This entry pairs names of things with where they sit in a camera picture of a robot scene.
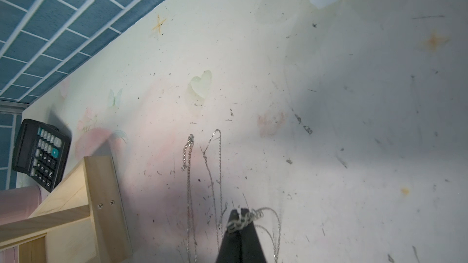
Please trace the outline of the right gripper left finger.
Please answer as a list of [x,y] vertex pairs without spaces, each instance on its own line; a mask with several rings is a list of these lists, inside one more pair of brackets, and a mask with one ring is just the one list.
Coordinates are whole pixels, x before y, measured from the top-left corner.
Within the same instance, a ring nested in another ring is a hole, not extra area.
[[241,262],[241,233],[235,228],[239,218],[238,211],[233,209],[215,263]]

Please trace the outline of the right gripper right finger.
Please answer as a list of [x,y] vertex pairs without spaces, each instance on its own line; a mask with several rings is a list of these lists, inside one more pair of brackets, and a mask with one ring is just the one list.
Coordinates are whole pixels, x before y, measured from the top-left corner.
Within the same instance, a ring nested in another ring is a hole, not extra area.
[[241,262],[266,263],[266,258],[259,241],[253,222],[246,225],[241,231]]

